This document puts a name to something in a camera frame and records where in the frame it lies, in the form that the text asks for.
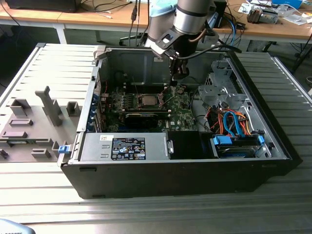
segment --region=blue cable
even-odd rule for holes
[[[224,125],[225,130],[228,131],[228,133],[230,133],[233,137],[235,136],[235,134],[228,128],[227,123],[226,123],[226,118],[227,118],[227,116],[228,116],[229,114],[232,114],[233,117],[234,117],[235,127],[236,127],[236,130],[237,130],[237,133],[238,133],[239,135],[241,135],[242,137],[244,137],[245,135],[244,135],[244,133],[242,132],[242,130],[240,129],[239,124],[238,124],[238,117],[237,117],[237,115],[236,115],[234,112],[232,112],[232,111],[229,111],[229,112],[225,113],[225,115],[224,115],[224,117],[223,117],[223,125]]]
[[[228,18],[225,18],[228,22],[230,22],[232,28],[233,28],[233,38],[232,38],[232,42],[231,42],[231,46],[233,46],[233,43],[234,43],[234,40],[235,40],[235,34],[236,34],[236,30],[235,30],[235,27],[234,27],[234,24],[232,21],[230,21]]]

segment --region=wooden table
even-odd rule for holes
[[[122,31],[128,32],[131,26],[131,12],[134,4],[129,4],[112,10],[109,15],[112,19],[106,18],[97,13],[88,12],[79,9],[76,13],[62,13],[55,11],[38,11],[38,10],[13,10],[2,0],[5,9],[12,15],[22,26],[38,26],[52,27],[57,30],[58,37],[61,43],[66,43],[64,29],[84,29],[96,31]],[[110,0],[94,0],[95,5],[107,3]],[[232,14],[237,18],[237,21],[246,24],[246,30],[242,35],[242,39],[264,40],[264,41],[283,41],[305,43],[309,38],[312,29],[310,24],[298,26],[284,19],[279,19],[277,24],[251,24],[247,22],[247,15],[237,12],[241,3],[244,0],[229,0]],[[126,0],[117,0],[115,4],[110,4],[100,7],[99,10],[111,8],[117,5],[125,4]],[[84,8],[93,10],[91,2],[84,4]],[[301,11],[312,10],[312,7],[300,9]],[[141,4],[139,32],[144,31],[147,27],[147,4]],[[10,16],[0,6],[0,24],[16,25]],[[215,29],[220,38],[227,37],[231,33],[230,27],[224,23],[222,28]]]

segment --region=warning label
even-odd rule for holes
[[[145,138],[113,138],[112,160],[145,160]]]

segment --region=green circuit board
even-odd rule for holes
[[[125,113],[152,113],[158,116],[155,128],[142,132],[195,131],[197,130],[190,110],[189,93],[182,87],[169,88],[161,94],[136,94],[114,91],[110,94],[111,108],[104,112],[107,132],[131,132],[125,125]]]

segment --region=blue plastic latch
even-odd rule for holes
[[[70,154],[70,146],[69,145],[61,145],[58,148],[59,154]]]
[[[263,136],[258,136],[258,140],[259,140],[259,142],[260,142],[261,145],[264,144],[264,138],[263,138]]]
[[[214,145],[232,145],[232,140],[229,136],[215,136]]]

